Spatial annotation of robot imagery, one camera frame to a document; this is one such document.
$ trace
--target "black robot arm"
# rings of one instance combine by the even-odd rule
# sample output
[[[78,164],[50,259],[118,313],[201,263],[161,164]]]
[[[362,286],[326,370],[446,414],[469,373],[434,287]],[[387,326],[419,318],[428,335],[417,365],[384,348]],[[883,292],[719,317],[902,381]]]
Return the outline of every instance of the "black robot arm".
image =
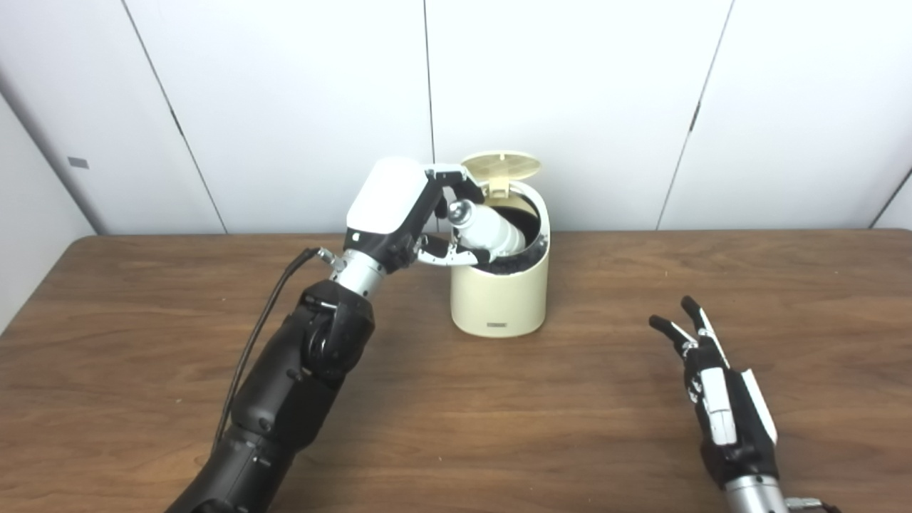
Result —
[[[373,330],[362,296],[330,280],[305,290],[234,398],[212,456],[167,513],[266,511]]]

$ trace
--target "white wall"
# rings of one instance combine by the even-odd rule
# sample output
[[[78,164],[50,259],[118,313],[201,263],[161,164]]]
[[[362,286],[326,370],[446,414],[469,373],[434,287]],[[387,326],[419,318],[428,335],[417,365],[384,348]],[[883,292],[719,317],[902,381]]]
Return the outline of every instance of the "white wall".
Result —
[[[555,229],[654,229],[729,0],[434,0],[438,161],[534,154]]]
[[[127,2],[229,232],[328,232],[430,162],[421,0]]]
[[[870,226],[912,168],[910,19],[737,0],[660,228]]]
[[[110,233],[340,231],[490,149],[557,229],[861,227],[912,167],[910,5],[738,0],[707,82],[729,0],[424,4],[127,0],[199,172],[119,2],[0,1],[0,90]]]
[[[893,201],[877,219],[875,228],[905,228],[912,230],[912,179],[896,193]]]
[[[0,96],[0,332],[67,246],[92,234]]]
[[[223,231],[120,2],[0,2],[0,90],[102,231]]]

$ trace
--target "black fingertip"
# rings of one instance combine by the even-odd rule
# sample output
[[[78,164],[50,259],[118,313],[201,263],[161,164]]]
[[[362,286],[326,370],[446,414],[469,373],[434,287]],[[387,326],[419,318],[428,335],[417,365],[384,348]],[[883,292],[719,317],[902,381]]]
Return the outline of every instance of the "black fingertip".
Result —
[[[670,320],[661,318],[658,315],[649,316],[649,326],[651,326],[652,328],[654,328],[656,330],[664,332],[665,327],[668,326],[670,323],[671,323]]]
[[[696,300],[694,300],[694,298],[690,296],[684,296],[684,298],[681,300],[681,307],[691,317],[700,314],[700,305]]]
[[[694,300],[694,298],[684,296],[684,299],[681,300],[681,307],[687,312],[688,317],[693,321],[693,325],[697,330],[705,328],[705,326],[703,326],[703,316],[700,315],[700,311],[703,310],[703,308]]]

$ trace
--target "robot finger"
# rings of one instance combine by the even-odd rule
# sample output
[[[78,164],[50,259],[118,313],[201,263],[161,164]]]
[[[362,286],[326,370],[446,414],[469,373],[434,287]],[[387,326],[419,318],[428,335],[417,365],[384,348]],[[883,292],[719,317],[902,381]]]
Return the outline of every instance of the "robot finger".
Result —
[[[689,333],[687,333],[684,329],[668,319],[654,315],[649,318],[649,326],[651,326],[654,330],[662,332],[662,334],[671,340],[675,351],[678,353],[678,356],[680,356],[682,360],[686,360],[688,351],[698,346],[696,339],[691,337]]]
[[[730,368],[729,361],[725,358],[725,351],[722,350],[722,346],[719,344],[719,337],[716,336],[716,331],[712,328],[709,316],[706,315],[706,310],[691,296],[684,296],[681,300],[681,307],[687,312],[690,320],[693,321],[693,326],[697,329],[697,335],[700,336],[700,342],[714,345],[725,367]]]

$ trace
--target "wood grain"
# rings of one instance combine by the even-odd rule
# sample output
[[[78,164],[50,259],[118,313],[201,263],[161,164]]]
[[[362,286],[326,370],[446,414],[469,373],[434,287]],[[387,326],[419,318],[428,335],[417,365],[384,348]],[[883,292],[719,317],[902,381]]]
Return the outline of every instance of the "wood grain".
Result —
[[[0,509],[164,510],[208,455],[282,268],[340,242],[76,242],[0,338]],[[276,311],[325,275],[303,268]],[[364,358],[273,511],[725,511],[681,364],[646,323],[686,320],[684,294],[756,371],[786,493],[910,508],[909,232],[557,234],[548,319],[514,340],[458,331],[448,290],[440,268],[386,280]]]

